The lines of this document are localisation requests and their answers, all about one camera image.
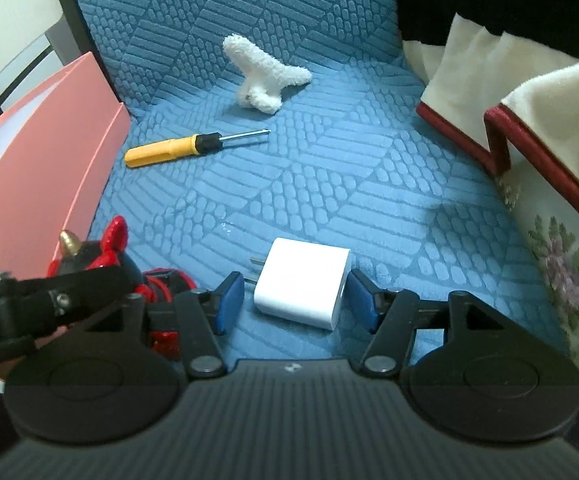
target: white power adapter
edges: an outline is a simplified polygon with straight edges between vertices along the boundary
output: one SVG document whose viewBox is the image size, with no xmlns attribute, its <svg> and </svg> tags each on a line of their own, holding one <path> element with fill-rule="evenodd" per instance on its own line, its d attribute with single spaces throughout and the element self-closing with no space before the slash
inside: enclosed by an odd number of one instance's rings
<svg viewBox="0 0 579 480">
<path fill-rule="evenodd" d="M 350 266 L 349 249 L 276 238 L 254 289 L 261 312 L 333 330 Z"/>
</svg>

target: round black disc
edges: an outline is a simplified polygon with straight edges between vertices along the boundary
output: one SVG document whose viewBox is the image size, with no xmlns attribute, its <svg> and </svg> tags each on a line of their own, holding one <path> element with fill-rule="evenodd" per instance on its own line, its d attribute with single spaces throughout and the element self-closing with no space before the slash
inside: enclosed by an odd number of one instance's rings
<svg viewBox="0 0 579 480">
<path fill-rule="evenodd" d="M 4 401 L 22 433 L 60 444 L 111 442 L 165 415 L 180 382 L 162 357 L 122 334 L 67 334 L 23 360 Z"/>
<path fill-rule="evenodd" d="M 579 371 L 546 345 L 504 332 L 426 355 L 407 374 L 413 401 L 435 426 L 481 442 L 562 434 L 579 409 Z"/>
</svg>

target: white plush toy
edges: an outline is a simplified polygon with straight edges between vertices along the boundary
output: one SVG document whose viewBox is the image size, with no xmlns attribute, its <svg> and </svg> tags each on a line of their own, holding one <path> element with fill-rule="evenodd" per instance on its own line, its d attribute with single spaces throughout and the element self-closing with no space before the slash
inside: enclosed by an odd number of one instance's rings
<svg viewBox="0 0 579 480">
<path fill-rule="evenodd" d="M 312 80 L 308 69 L 284 65 L 243 36 L 233 34 L 225 38 L 223 50 L 246 77 L 236 93 L 243 108 L 254 107 L 275 114 L 281 108 L 282 89 Z"/>
</svg>

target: pink cardboard panel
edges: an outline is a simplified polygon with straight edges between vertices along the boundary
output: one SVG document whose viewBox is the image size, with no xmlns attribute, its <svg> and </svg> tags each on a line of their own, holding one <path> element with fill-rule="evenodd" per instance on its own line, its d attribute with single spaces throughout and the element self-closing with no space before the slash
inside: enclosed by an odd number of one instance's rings
<svg viewBox="0 0 579 480">
<path fill-rule="evenodd" d="M 0 127 L 48 89 L 0 157 L 0 270 L 18 279 L 45 275 L 61 229 L 87 236 L 130 129 L 91 54 L 30 92 L 0 117 Z"/>
</svg>

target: screwdriver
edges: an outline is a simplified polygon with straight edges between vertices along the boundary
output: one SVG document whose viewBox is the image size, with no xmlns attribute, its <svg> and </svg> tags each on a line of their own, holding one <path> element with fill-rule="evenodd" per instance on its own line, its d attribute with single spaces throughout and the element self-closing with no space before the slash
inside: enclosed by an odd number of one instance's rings
<svg viewBox="0 0 579 480">
<path fill-rule="evenodd" d="M 269 132 L 269 130 L 256 130 L 255 132 L 228 136 L 222 136 L 217 133 L 195 134 L 183 139 L 161 140 L 160 142 L 153 142 L 152 144 L 128 150 L 125 154 L 125 164 L 129 168 L 140 168 L 148 164 L 176 160 L 183 156 L 207 155 L 208 153 L 220 152 L 223 149 L 223 142 L 267 135 Z"/>
</svg>

